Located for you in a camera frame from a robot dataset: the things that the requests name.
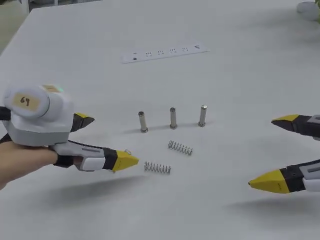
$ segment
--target yellow tip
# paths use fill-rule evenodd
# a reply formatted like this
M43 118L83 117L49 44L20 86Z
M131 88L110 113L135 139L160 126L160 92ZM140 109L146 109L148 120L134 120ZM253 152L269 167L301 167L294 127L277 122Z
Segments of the yellow tip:
M273 119L272 121L285 120L285 121L290 121L290 122L292 122L292 121L295 120L297 117L299 117L299 114L292 114L292 115L287 115L287 116L281 116L281 117L279 117L279 118Z
M256 179L251 180L249 185L254 189L276 194L290 193L286 180L279 169L267 172Z
M78 116L82 117L82 118L89 118L88 115L84 114L84 113L80 113L80 112L76 112L75 114L77 114Z
M116 153L117 153L117 159L112 169L112 171L114 172L130 168L134 165L137 165L139 162L138 158L136 158L135 156L131 156L129 153L125 151L117 150Z

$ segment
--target white power strip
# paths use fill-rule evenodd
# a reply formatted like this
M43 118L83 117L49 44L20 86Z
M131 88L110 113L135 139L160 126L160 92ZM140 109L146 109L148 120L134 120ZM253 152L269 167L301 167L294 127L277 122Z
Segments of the white power strip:
M134 63L155 59L172 58L188 54L199 54L209 52L210 50L201 44L190 44L169 49L161 49L155 51L132 51L122 56L122 63Z

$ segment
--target white plastic casing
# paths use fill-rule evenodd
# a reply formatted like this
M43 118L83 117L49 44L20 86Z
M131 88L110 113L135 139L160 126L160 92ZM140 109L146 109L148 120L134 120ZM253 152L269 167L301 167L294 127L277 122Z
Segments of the white plastic casing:
M309 192L320 192L320 179L302 179L304 187Z
M25 107L17 96L28 96L32 108ZM11 123L17 130L33 133L70 132L74 119L74 104L63 92L51 92L43 86L12 87L4 96L4 105L11 110Z
M104 167L105 162L105 158L88 157L83 159L79 170L86 172L101 170Z

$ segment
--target finger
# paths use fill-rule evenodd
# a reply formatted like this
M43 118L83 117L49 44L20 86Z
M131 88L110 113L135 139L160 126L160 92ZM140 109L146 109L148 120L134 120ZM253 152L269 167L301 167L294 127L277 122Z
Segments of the finger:
M0 154L0 184L21 178L57 162L58 155L49 149L16 149Z

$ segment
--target label sticker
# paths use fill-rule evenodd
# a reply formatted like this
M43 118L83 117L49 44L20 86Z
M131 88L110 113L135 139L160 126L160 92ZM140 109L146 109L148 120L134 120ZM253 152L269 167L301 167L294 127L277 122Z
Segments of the label sticker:
M54 85L42 85L42 86L49 93L60 93L61 92Z
M18 92L13 97L12 105L32 112L36 112L40 105L40 99L28 94Z

